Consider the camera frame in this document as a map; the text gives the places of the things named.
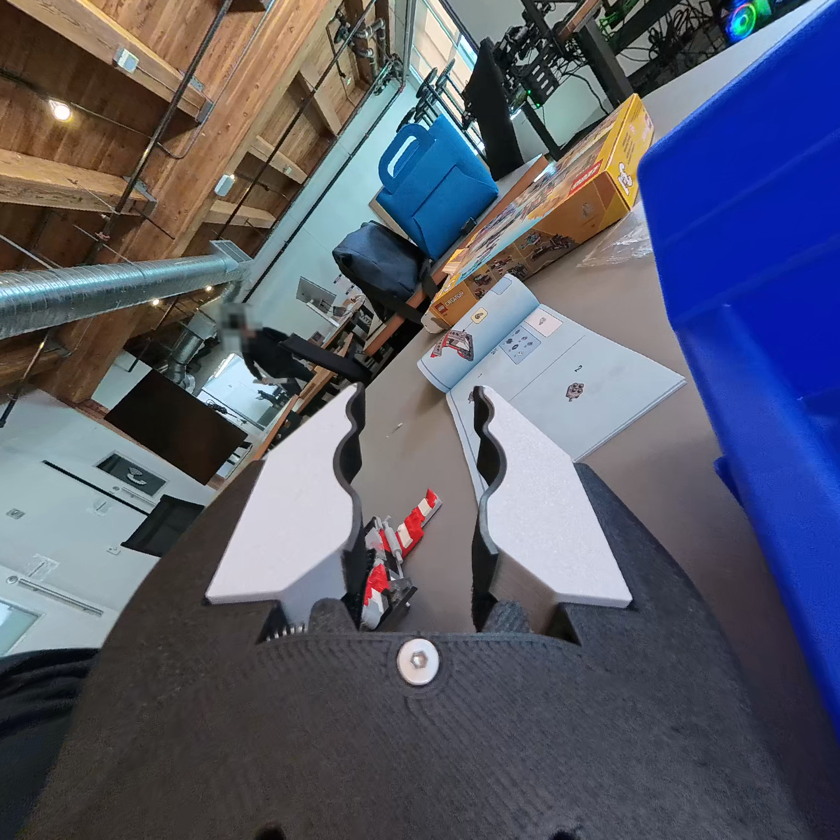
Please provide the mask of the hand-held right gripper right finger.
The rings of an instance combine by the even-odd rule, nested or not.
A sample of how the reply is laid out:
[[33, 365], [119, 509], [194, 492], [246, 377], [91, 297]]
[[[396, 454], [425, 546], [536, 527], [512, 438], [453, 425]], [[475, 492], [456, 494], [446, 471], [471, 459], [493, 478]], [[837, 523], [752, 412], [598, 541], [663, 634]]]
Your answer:
[[486, 485], [472, 542], [475, 628], [502, 602], [518, 603], [538, 633], [569, 605], [627, 609], [633, 596], [573, 459], [493, 389], [472, 396]]

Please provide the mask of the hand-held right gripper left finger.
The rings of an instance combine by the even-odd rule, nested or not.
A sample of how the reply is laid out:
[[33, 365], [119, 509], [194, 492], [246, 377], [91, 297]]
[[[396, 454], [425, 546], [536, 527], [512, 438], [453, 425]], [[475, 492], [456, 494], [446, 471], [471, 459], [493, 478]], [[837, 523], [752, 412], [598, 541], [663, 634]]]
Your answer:
[[364, 386], [344, 388], [264, 458], [257, 481], [206, 590], [212, 605], [279, 604], [289, 624], [313, 605], [364, 586], [352, 566], [362, 537]]

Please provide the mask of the red white brick model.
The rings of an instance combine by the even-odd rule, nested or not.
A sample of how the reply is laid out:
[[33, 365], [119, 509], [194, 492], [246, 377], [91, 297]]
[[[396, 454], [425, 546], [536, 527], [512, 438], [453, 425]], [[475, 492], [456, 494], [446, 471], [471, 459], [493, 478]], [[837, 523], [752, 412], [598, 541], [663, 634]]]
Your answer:
[[406, 570], [406, 560], [441, 506], [440, 496], [427, 489], [403, 520], [373, 517], [365, 526], [364, 585], [353, 604], [361, 631], [389, 631], [410, 609], [417, 587]]

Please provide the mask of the blue plastic bin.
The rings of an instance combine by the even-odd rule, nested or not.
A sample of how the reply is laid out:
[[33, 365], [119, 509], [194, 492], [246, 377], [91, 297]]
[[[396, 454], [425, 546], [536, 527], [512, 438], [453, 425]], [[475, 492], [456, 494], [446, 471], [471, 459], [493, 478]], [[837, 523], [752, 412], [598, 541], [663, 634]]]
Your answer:
[[658, 140], [668, 320], [822, 701], [839, 715], [838, 2]]

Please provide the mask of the brick instruction booklet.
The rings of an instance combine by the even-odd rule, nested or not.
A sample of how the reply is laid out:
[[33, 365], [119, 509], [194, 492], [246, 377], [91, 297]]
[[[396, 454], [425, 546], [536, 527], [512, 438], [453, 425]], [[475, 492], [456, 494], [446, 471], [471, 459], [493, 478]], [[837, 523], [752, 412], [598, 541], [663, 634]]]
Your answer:
[[477, 499], [487, 483], [476, 467], [476, 385], [492, 388], [580, 462], [686, 383], [541, 304], [510, 274], [438, 335], [417, 366], [447, 396]]

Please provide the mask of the dark navy backpack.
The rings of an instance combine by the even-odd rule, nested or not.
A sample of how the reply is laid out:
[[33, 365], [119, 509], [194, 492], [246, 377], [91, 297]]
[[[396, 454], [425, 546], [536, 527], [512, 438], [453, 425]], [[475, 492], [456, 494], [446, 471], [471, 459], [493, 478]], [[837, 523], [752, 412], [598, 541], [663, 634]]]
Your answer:
[[383, 224], [367, 222], [332, 250], [332, 258], [380, 320], [399, 316], [422, 323], [422, 314], [408, 301], [418, 290], [435, 295], [432, 262], [412, 241]]

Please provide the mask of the clear plastic bag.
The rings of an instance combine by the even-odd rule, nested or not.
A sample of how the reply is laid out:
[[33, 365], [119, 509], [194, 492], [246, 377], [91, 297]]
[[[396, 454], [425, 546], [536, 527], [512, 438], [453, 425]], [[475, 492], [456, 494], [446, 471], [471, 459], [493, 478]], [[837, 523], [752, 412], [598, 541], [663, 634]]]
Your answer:
[[618, 267], [653, 253], [644, 203], [638, 200], [630, 213], [605, 234], [577, 267], [587, 270]]

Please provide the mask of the yellow brick set box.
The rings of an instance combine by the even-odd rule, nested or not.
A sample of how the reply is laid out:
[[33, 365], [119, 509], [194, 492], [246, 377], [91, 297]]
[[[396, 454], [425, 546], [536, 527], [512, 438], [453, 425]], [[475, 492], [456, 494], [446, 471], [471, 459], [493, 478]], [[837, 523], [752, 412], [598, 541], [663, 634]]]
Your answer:
[[525, 281], [628, 215], [654, 137], [634, 93], [450, 256], [423, 328], [436, 334], [453, 327], [489, 291], [499, 291], [504, 276]]

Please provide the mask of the person's dark clothing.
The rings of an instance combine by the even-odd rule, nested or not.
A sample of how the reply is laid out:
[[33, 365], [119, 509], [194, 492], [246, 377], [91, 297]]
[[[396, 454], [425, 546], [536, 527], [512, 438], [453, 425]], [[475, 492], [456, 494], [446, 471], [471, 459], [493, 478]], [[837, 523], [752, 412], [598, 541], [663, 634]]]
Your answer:
[[1, 838], [26, 825], [67, 735], [98, 648], [1, 657]]

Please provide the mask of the blue felt bag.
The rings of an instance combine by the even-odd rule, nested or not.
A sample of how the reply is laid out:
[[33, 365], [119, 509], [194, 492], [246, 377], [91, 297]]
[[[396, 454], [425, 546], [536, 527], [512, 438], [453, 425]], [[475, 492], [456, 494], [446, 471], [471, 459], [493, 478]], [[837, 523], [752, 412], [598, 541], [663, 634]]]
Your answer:
[[499, 195], [485, 164], [445, 115], [429, 128], [403, 126], [378, 172], [378, 203], [432, 260], [444, 256]]

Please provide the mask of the black monitor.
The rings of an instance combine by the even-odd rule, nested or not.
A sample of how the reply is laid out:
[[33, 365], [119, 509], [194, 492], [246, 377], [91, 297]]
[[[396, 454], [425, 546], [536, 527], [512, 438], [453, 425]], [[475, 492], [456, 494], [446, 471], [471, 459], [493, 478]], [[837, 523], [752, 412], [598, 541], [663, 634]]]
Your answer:
[[497, 182], [516, 171], [524, 160], [511, 121], [505, 78], [493, 49], [490, 38], [480, 42], [475, 67], [465, 85], [464, 101], [465, 112], [478, 123], [490, 175]]

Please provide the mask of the grey office table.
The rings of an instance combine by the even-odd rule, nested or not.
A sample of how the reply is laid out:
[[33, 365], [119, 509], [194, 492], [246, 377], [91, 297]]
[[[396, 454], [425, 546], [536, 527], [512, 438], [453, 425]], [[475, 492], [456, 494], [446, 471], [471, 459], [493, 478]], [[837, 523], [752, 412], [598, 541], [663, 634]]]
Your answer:
[[520, 86], [521, 110], [558, 161], [576, 139], [559, 144], [543, 119], [544, 106], [561, 84], [572, 78], [583, 81], [595, 95], [605, 115], [622, 105], [634, 89], [597, 22], [602, 2], [577, 2], [561, 21], [551, 23], [550, 11], [559, 2], [522, 1], [522, 19], [529, 36], [524, 47]]

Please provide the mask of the black computer tower, coloured lights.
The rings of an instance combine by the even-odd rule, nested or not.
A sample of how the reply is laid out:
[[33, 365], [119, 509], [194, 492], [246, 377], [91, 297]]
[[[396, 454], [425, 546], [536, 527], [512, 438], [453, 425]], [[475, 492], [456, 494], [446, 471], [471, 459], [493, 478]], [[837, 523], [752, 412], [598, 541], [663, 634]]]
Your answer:
[[733, 45], [758, 31], [788, 10], [785, 1], [721, 1], [717, 22], [727, 43]]

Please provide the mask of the black wall screen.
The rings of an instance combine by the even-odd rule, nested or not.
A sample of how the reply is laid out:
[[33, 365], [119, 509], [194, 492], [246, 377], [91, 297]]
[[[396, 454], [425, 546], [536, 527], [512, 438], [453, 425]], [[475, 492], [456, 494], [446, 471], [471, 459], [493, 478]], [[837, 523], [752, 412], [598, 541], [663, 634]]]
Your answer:
[[202, 485], [247, 438], [158, 371], [146, 373], [104, 420]]

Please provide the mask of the silver ribbed duct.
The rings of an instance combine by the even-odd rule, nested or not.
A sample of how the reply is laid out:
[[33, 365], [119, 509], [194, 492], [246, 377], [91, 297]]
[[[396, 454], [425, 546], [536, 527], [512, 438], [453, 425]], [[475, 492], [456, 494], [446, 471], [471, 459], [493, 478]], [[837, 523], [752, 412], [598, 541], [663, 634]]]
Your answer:
[[253, 260], [241, 248], [228, 240], [215, 240], [210, 246], [211, 253], [202, 256], [5, 271], [1, 339], [247, 277]]

